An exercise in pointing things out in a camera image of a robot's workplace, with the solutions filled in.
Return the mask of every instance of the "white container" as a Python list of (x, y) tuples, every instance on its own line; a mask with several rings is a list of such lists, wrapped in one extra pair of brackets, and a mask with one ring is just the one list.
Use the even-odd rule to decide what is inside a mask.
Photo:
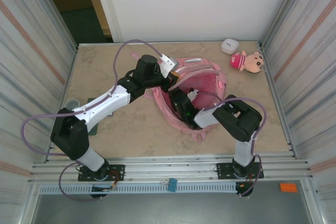
[(234, 39), (226, 39), (222, 43), (222, 51), (226, 54), (233, 55), (239, 47), (239, 42)]

